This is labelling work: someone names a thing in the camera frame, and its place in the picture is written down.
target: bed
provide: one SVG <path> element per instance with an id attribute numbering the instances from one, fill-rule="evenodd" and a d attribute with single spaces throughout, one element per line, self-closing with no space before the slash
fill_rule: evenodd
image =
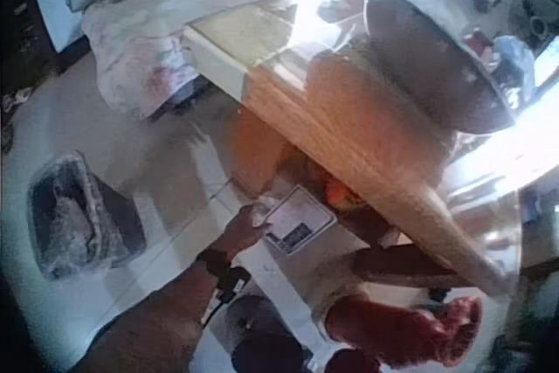
<path id="1" fill-rule="evenodd" d="M 149 117 L 198 75 L 183 39 L 185 26 L 257 1 L 92 2 L 84 11 L 82 29 L 96 58 L 101 95 L 116 112 L 136 120 Z"/>

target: trash bin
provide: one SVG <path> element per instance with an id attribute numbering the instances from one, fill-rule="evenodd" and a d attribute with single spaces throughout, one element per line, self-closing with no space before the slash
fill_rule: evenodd
<path id="1" fill-rule="evenodd" d="M 28 224 L 48 280 L 122 266 L 146 248 L 134 202 L 93 174 L 79 152 L 46 164 L 31 179 Z"/>

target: fan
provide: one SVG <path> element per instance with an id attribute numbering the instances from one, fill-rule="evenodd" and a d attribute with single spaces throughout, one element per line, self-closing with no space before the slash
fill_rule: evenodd
<path id="1" fill-rule="evenodd" d="M 559 2 L 556 0 L 514 0 L 508 25 L 537 57 L 559 34 Z"/>

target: floor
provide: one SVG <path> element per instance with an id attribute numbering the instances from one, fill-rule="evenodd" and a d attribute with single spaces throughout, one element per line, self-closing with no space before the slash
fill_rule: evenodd
<path id="1" fill-rule="evenodd" d="M 2 269 L 31 337 L 56 371 L 73 366 L 105 323 L 178 275 L 247 202 L 230 183 L 227 147 L 236 112 L 235 100 L 215 89 L 184 115 L 127 121 L 103 102 L 91 54 L 62 76 L 47 80 L 18 110 L 14 146 L 3 159 Z M 134 199 L 148 249 L 125 267 L 49 282 L 30 248 L 27 188 L 43 164 L 75 149 L 99 178 Z M 342 256 L 363 246 L 335 226 L 289 259 L 262 241 L 238 257 L 255 286 L 314 352 L 313 371 L 338 348 L 311 321 L 313 308 L 347 278 Z M 398 306 L 417 303 L 423 296 L 422 291 L 402 287 L 369 285 L 368 291 L 374 299 Z M 454 293 L 482 295 L 477 289 Z M 482 298 L 480 337 L 452 371 L 473 371 L 504 320 L 507 303 Z M 218 321 L 204 334 L 191 372 L 233 371 Z M 447 370 L 426 364 L 405 371 Z"/>

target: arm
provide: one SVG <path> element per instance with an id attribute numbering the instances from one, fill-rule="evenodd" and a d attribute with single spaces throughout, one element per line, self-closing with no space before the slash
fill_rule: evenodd
<path id="1" fill-rule="evenodd" d="M 224 234 L 209 246 L 231 261 L 256 244 L 269 224 L 252 227 L 252 206 L 241 209 Z M 132 307 L 95 342 L 74 369 L 85 372 L 180 372 L 202 336 L 200 320 L 217 278 L 195 262 L 162 289 Z"/>

